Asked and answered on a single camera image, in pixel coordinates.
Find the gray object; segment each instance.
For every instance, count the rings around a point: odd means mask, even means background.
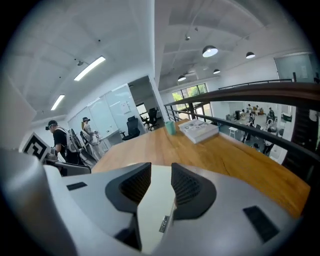
[[[113,256],[144,255],[114,238],[131,225],[132,214],[117,210],[105,195],[110,181],[142,164],[61,177],[53,166],[43,167],[33,156],[5,150],[0,150],[0,154],[4,159],[0,172],[4,197],[33,240],[45,250],[59,256],[99,256],[106,252]],[[197,219],[173,220],[171,216],[153,256],[270,255],[299,223],[239,179],[197,167],[183,167],[214,184],[215,201]],[[67,189],[67,185],[81,182],[86,186]],[[267,242],[261,240],[243,212],[252,206],[259,207],[279,230]]]

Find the white wall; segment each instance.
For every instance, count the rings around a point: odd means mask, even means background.
[[[305,35],[294,22],[264,27],[242,39],[221,64],[221,87],[278,79],[274,58],[312,51]],[[247,52],[255,58],[246,59]]]
[[[36,116],[36,111],[13,86],[5,74],[0,74],[0,117],[2,120],[0,147],[18,149],[26,129]]]

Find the wooden desk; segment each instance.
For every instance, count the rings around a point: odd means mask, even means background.
[[[133,163],[170,166],[180,163],[243,180],[285,208],[294,218],[301,215],[310,187],[269,157],[223,133],[193,144],[175,123],[176,135],[165,127],[114,145],[94,166],[106,172]]]

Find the black shirt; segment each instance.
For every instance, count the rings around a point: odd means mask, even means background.
[[[83,165],[78,153],[72,153],[67,149],[67,134],[59,129],[53,132],[54,146],[61,144],[60,154],[63,159],[70,164]]]

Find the doorway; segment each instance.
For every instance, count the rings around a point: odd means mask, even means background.
[[[136,108],[144,124],[145,131],[150,131],[150,127],[152,126],[150,123],[156,124],[156,126],[152,128],[151,131],[164,127],[165,124],[163,121],[162,113],[154,95],[149,77],[144,76],[128,83],[128,85]]]

